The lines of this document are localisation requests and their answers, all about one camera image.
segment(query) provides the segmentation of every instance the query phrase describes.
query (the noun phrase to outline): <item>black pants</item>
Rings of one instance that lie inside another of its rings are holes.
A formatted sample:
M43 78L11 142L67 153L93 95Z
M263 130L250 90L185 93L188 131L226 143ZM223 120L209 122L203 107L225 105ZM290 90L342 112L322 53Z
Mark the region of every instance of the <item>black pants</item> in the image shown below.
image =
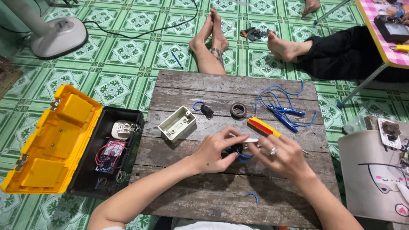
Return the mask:
M297 67L323 80L366 79L381 64L382 58L366 26L355 26L327 37L309 37L312 47L298 56ZM409 82L409 69L387 67L375 80Z

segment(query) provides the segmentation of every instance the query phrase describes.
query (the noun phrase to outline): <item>roll of electrical tape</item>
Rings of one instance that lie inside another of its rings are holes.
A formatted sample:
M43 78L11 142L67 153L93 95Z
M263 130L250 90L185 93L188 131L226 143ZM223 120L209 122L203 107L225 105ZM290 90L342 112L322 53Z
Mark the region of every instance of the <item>roll of electrical tape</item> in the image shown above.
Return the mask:
M237 119L243 118L247 114L246 106L243 103L236 102L230 107L230 114Z

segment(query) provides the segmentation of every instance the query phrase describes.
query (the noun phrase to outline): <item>black power cord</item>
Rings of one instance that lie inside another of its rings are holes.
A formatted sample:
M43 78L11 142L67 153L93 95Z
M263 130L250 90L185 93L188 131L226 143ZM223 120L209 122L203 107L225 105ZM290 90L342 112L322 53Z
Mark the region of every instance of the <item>black power cord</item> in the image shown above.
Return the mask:
M34 0L34 2L37 4L37 6L38 6L38 8L40 9L40 17L42 17L42 11L41 11L41 7L40 7L40 5L38 4L38 2L37 2L37 0ZM18 31L14 31L14 30L11 30L11 29L8 29L8 28L5 28L4 26L2 26L2 25L0 25L0 28L2 28L2 29L4 29L4 30L7 30L8 32L12 32L12 33L16 33L16 34L26 34L26 33L30 33L31 31L27 31L27 32L18 32Z
M143 35L145 35L145 34L150 34L150 33L153 33L153 32L155 32L155 31L158 31L158 30L175 28L175 27L178 27L178 26L180 26L180 25L183 25L183 24L185 24L185 23L188 23L188 22L194 20L194 19L197 17L199 10L198 10L198 5L196 4L195 0L192 0L192 2L195 4L195 7L196 7L196 14L195 14L195 16L194 16L193 18L191 18L191 19L189 19L189 20L187 20L187 21L185 21L185 22L179 23L179 24L177 24L177 25L173 25L173 26L169 26L169 27L164 27L164 28L160 28L160 29L154 29L154 30L145 32L145 33L143 33L143 34L140 34L140 35L138 35L138 36L135 36L135 37L129 37L129 36L126 36L126 35L123 35L123 34L118 34L118 33L114 33L114 32L109 32L109 31L107 31L107 30L102 29L102 28L98 25L98 23L95 22L95 21L85 21L85 22L83 22L83 23L84 23L84 24L85 24L85 23L93 23L93 24L96 24L100 30L102 30L102 31L104 31L105 33L108 33L108 34L114 34L114 35L122 36L122 37L124 37L124 38L136 39L136 38L139 38L139 37L141 37L141 36L143 36Z

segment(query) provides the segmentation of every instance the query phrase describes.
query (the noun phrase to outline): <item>pink checkered tablecloth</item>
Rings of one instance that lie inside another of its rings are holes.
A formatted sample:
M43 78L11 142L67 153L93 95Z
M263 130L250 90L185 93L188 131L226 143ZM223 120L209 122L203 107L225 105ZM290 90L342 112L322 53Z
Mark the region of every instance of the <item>pink checkered tablecloth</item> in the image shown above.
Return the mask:
M368 17L369 22L371 25L368 25L368 22L366 22L366 25L368 28L371 30L371 26L373 31L375 32L377 38L374 38L375 43L377 43L376 39L380 42L382 46L382 50L379 50L382 59L387 65L392 65L394 67L400 67L400 68L409 68L409 56L404 53L400 52L394 52L389 48L391 45L395 45L394 43L388 43L385 41L385 39L382 37L381 33L379 32L378 28L376 27L375 23L373 22L373 19L378 15L378 10L375 7L375 3L372 2L371 0L355 0L357 4L360 4L365 12L365 15ZM400 2L403 2L405 4L409 4L409 0L400 0Z

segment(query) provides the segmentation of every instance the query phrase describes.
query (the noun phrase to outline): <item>yellow toolbox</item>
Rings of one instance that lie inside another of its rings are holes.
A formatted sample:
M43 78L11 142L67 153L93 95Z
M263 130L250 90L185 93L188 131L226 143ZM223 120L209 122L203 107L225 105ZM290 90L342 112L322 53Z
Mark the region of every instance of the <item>yellow toolbox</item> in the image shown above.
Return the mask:
M107 199L128 185L144 127L139 110L102 107L71 85L62 85L21 149L0 189L8 194L60 194ZM120 166L96 171L96 153L108 143L117 120L137 124L126 140Z

